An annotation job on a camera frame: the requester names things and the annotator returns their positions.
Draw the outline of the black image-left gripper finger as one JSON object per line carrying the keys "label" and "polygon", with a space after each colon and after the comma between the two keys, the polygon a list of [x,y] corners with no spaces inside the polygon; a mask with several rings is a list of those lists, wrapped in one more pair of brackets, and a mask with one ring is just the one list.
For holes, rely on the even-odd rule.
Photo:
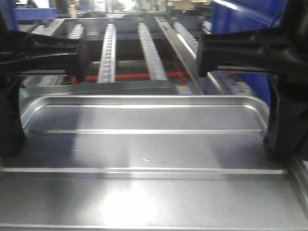
{"label": "black image-left gripper finger", "polygon": [[18,155],[26,141],[19,108],[20,85],[20,77],[5,77],[0,80],[1,157]]}

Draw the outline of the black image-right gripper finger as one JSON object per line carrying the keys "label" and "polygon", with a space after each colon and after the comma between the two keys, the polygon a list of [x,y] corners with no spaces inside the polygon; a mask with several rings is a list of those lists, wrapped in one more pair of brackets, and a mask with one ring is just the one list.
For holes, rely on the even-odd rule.
{"label": "black image-right gripper finger", "polygon": [[270,160],[308,159],[308,85],[289,82],[284,75],[268,76],[270,108],[263,138]]}

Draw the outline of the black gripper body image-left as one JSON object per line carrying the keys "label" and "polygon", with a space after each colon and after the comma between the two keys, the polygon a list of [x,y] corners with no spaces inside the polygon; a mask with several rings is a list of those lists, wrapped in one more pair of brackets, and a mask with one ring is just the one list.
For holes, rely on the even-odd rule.
{"label": "black gripper body image-left", "polygon": [[83,39],[69,39],[27,33],[8,28],[0,13],[0,76],[26,71],[62,69],[68,76],[83,82],[90,61]]}

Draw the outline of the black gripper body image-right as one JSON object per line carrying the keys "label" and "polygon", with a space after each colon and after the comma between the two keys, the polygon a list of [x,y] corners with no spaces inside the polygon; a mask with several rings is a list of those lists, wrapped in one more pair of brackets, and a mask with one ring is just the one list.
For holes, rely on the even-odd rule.
{"label": "black gripper body image-right", "polygon": [[196,68],[199,76],[220,66],[250,67],[263,72],[308,76],[308,2],[289,0],[277,27],[248,33],[248,40],[232,34],[202,34]]}

